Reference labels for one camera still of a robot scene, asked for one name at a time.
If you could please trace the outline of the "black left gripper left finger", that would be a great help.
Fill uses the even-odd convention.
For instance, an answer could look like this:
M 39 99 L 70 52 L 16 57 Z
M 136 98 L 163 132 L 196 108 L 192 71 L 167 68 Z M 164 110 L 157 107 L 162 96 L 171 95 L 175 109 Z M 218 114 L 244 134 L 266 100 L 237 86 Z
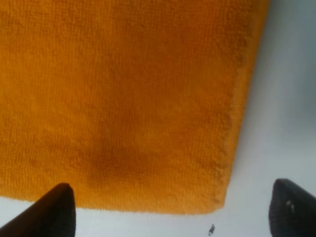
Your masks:
M 37 202 L 0 228 L 2 237 L 74 237 L 74 191 L 60 183 Z

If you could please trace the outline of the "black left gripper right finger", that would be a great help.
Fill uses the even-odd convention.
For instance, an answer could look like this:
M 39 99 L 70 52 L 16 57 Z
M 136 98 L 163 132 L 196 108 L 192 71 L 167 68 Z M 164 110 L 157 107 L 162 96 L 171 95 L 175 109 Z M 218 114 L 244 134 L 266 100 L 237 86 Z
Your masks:
M 269 207 L 273 237 L 314 237 L 316 197 L 289 179 L 276 179 Z

